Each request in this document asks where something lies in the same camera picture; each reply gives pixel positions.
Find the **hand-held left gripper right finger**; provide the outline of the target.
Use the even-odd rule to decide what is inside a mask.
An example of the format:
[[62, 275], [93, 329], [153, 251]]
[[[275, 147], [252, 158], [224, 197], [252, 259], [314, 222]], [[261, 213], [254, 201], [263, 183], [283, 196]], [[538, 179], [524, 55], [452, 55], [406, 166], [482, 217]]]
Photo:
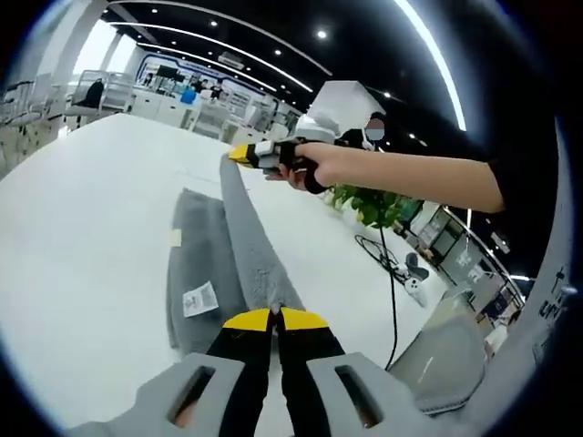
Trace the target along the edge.
[[344, 352], [328, 323], [305, 310], [277, 316], [281, 386], [297, 436], [458, 436], [423, 414], [410, 390], [360, 352]]

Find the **person's right hand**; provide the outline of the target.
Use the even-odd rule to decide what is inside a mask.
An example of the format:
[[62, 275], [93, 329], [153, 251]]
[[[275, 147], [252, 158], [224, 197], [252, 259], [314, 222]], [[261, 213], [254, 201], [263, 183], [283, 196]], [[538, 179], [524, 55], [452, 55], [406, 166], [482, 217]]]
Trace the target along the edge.
[[311, 187], [315, 183], [329, 188], [338, 182], [338, 171], [345, 152], [342, 147], [311, 142], [297, 145], [292, 151], [295, 161], [310, 161], [311, 164], [307, 168], [289, 168], [280, 164], [277, 172], [265, 176], [267, 180], [285, 181], [292, 188], [312, 194]]

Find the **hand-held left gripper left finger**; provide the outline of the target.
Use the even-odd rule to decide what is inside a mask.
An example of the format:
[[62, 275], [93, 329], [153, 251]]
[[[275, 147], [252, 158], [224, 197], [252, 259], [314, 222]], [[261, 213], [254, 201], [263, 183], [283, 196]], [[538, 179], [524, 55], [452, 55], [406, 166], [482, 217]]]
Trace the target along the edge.
[[224, 323], [207, 354], [191, 353], [139, 387], [133, 406], [69, 436], [252, 436], [267, 394], [271, 312]]

